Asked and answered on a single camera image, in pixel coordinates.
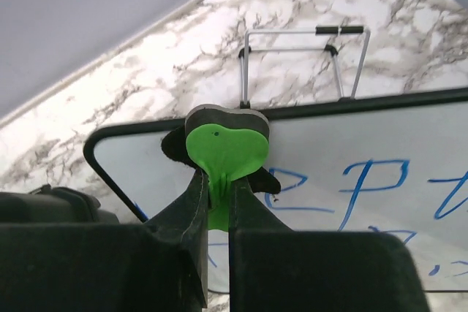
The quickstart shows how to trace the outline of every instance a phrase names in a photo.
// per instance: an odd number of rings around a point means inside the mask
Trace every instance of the white marble countertop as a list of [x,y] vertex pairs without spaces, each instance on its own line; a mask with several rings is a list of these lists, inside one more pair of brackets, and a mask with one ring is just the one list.
[[[358,96],[454,88],[468,83],[468,12],[453,0],[205,0],[0,130],[2,190],[43,183],[99,197],[121,221],[134,216],[83,158],[83,143],[106,124],[182,116],[202,103],[238,105],[238,51],[246,28],[363,24],[372,31]],[[306,36],[252,37],[253,45],[324,45]],[[362,39],[342,37],[349,93]],[[329,57],[252,55],[254,108],[336,99]],[[430,296],[434,311],[462,311],[460,294]],[[212,305],[228,297],[212,295]],[[460,309],[455,309],[457,301]],[[218,306],[212,311],[228,311]]]

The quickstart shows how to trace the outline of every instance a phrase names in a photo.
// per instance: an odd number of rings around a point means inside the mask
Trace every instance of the metal stand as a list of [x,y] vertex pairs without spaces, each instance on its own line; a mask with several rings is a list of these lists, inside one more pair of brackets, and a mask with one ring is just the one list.
[[[344,96],[343,82],[341,81],[341,72],[338,64],[338,50],[327,44],[325,47],[256,47],[252,49],[249,45],[249,38],[253,34],[315,34],[316,36],[340,36],[340,35],[361,35],[365,34],[363,50],[359,59],[358,71],[354,84],[352,86],[351,95]],[[244,38],[244,47],[239,52],[239,63],[241,65],[241,108],[249,108],[249,54],[258,52],[285,52],[285,51],[328,51],[333,62],[333,71],[338,90],[339,99],[354,99],[358,89],[359,78],[363,69],[364,58],[366,57],[367,47],[371,32],[364,26],[317,26],[315,29],[251,29],[246,32]]]

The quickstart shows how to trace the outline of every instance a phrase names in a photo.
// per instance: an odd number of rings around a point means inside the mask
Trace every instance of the whiteboard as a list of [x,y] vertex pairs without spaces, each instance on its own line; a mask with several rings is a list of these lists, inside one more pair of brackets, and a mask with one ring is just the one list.
[[[468,290],[465,116],[468,103],[457,102],[272,120],[266,167],[283,190],[257,196],[293,229],[397,235],[426,290]],[[166,134],[108,135],[92,145],[101,171],[148,217],[193,174],[161,152]],[[219,288],[227,283],[225,233],[210,233],[208,253],[208,285]]]

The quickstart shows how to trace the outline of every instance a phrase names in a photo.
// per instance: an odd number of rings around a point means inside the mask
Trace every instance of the gray floor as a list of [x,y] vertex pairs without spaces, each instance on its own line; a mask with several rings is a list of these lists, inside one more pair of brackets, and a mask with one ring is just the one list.
[[0,117],[189,0],[0,0]]

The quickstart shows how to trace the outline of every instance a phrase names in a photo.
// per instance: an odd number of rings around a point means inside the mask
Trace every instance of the blue marker stroke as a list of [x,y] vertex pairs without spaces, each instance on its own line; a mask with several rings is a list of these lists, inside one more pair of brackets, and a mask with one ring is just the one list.
[[[229,245],[228,243],[212,243],[212,244],[208,244],[208,246],[227,246]],[[218,265],[215,263],[215,261],[210,257],[210,255],[208,255],[208,260],[211,262],[211,264],[217,268]]]
[[[272,175],[275,175],[277,172],[283,173],[285,175],[291,175],[293,177],[299,178],[299,181],[291,186],[287,186],[284,189],[281,189],[281,193],[284,193],[285,191],[297,188],[299,186],[302,186],[308,179],[306,175],[302,175],[300,173],[296,173],[294,171],[289,171],[289,170],[283,170],[281,168],[275,168],[272,167],[268,170]],[[265,204],[268,208],[271,208],[272,210],[307,210],[307,211],[320,211],[320,212],[328,212],[328,213],[335,213],[335,210],[331,210],[329,208],[308,208],[308,207],[280,207],[280,206],[274,206],[273,203],[271,202],[271,194],[270,193],[265,193]]]
[[405,230],[405,229],[395,229],[395,230],[382,230],[380,231],[377,227],[374,227],[374,226],[369,226],[368,227],[370,230],[374,231],[374,232],[381,232],[381,233],[388,233],[388,234],[392,234],[392,233],[404,233],[404,234],[408,234],[408,237],[403,240],[403,243],[404,244],[407,244],[411,239],[413,239],[417,232],[414,232],[412,230]]
[[440,265],[435,265],[434,269],[431,272],[429,272],[429,276],[432,277],[433,275],[436,275],[439,272],[439,270],[440,270]]
[[[400,178],[396,184],[393,184],[392,186],[383,186],[380,188],[363,188],[364,180],[366,179],[369,171],[371,170],[372,166],[375,164],[400,164]],[[344,193],[352,193],[350,203],[348,205],[348,208],[346,210],[346,213],[343,218],[343,222],[340,224],[338,231],[342,231],[343,228],[346,226],[346,223],[350,219],[352,210],[354,209],[356,200],[358,199],[359,193],[362,191],[382,191],[382,190],[391,190],[400,187],[403,185],[405,179],[408,176],[408,166],[410,164],[409,160],[401,160],[401,159],[395,159],[395,160],[384,160],[384,161],[374,161],[374,160],[368,160],[366,162],[357,162],[355,164],[351,164],[350,166],[346,167],[346,169],[343,171],[343,175],[348,175],[350,171],[357,166],[363,166],[363,170],[361,172],[361,175],[359,176],[358,182],[356,183],[356,186],[354,189],[344,189],[340,190],[340,192]]]
[[[452,262],[452,265],[456,265],[456,264],[461,264],[461,265],[468,266],[468,262],[465,262],[465,261],[455,261],[455,262]],[[468,273],[468,271],[463,272],[463,273],[459,273],[459,274],[455,274],[454,277],[459,277],[460,275],[465,275],[465,274],[467,274],[467,273]]]
[[451,179],[429,179],[429,183],[449,183],[449,182],[458,182],[453,188],[452,192],[444,199],[440,207],[437,209],[437,211],[434,214],[434,219],[442,219],[446,217],[447,215],[450,215],[454,210],[462,206],[467,200],[468,197],[466,197],[464,200],[460,201],[457,205],[453,206],[450,210],[447,210],[445,213],[442,213],[442,211],[445,209],[445,206],[449,203],[449,201],[452,200],[452,198],[456,195],[457,191],[460,190],[460,188],[464,185],[464,183],[468,180],[468,172],[465,173],[465,175],[461,178],[451,178]]
[[135,207],[137,208],[137,210],[140,211],[140,213],[143,215],[143,218],[145,219],[145,221],[148,220],[148,216],[141,210],[141,208],[138,206],[138,204],[136,202],[133,202],[133,205],[135,205]]

